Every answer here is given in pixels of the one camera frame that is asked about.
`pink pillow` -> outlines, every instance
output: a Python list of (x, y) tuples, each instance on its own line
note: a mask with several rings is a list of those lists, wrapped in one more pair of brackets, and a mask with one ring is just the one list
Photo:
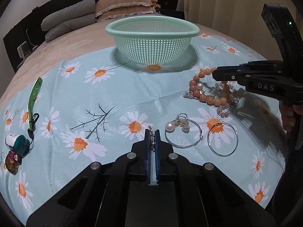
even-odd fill
[(142, 5), (133, 6), (133, 7), (120, 7), (107, 11), (102, 15), (99, 15), (98, 21), (137, 15), (137, 14), (148, 14), (148, 13), (156, 13), (156, 11), (153, 7), (142, 6)]
[(95, 17), (114, 8), (138, 5), (151, 6), (151, 0), (99, 0), (96, 3)]

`floral tablecloth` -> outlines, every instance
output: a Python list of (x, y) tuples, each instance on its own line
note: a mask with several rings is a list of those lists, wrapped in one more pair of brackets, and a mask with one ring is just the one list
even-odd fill
[[(126, 60), (112, 47), (62, 61), (46, 75), (34, 105), (40, 118), (33, 149), (22, 162), (17, 175), (5, 167), (8, 149), (5, 137), (23, 134), (28, 138), (28, 99), (33, 85), (26, 87), (1, 110), (0, 192), (23, 224), (30, 214), (93, 161), (102, 164), (130, 151), (144, 137), (150, 125), (160, 129), (179, 113), (198, 122), (204, 140), (187, 148), (174, 148), (190, 162), (214, 163), (261, 206), (266, 207), (284, 170), (285, 132), (281, 127), (278, 102), (243, 93), (237, 109), (223, 120), (238, 132), (234, 154), (222, 158), (207, 146), (206, 134), (222, 120), (216, 108), (183, 97), (189, 80), (201, 69), (238, 65), (262, 60), (245, 45), (219, 36), (202, 34), (191, 40), (184, 56), (167, 65), (139, 65)], [(212, 76), (203, 79), (205, 88), (215, 85)], [(237, 83), (230, 82), (237, 90)], [(169, 134), (176, 144), (191, 144), (199, 136), (191, 127)], [(226, 125), (210, 135), (214, 149), (229, 153), (235, 135)]]

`plastic basket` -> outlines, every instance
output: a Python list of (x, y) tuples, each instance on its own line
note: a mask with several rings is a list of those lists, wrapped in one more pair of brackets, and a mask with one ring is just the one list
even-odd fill
[(119, 51), (142, 64), (170, 63), (181, 57), (200, 29), (191, 22), (165, 16), (135, 16), (106, 26)]

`green lanyard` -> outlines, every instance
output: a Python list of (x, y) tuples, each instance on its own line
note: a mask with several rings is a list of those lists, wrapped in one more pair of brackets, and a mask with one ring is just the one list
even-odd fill
[(41, 89), (42, 82), (43, 82), (42, 78), (39, 77), (34, 85), (34, 88), (31, 91), (31, 95), (30, 95), (29, 101), (28, 101), (29, 129), (27, 132), (31, 139), (34, 139), (34, 135), (33, 135), (34, 124), (36, 123), (36, 121), (39, 118), (39, 114), (33, 114), (33, 108), (34, 108), (34, 104), (35, 104), (36, 98), (38, 96), (38, 93)]

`strap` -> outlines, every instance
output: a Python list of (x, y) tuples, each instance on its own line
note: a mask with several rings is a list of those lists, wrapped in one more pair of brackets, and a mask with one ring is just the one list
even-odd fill
[(33, 125), (36, 123), (37, 119), (39, 118), (39, 114), (33, 115), (33, 108), (34, 108), (34, 104), (35, 104), (36, 98), (38, 96), (38, 93), (41, 89), (42, 82), (43, 82), (42, 78), (39, 77), (34, 85), (34, 88), (31, 91), (31, 95), (30, 95), (29, 101), (28, 101), (29, 130), (30, 131), (33, 131)]

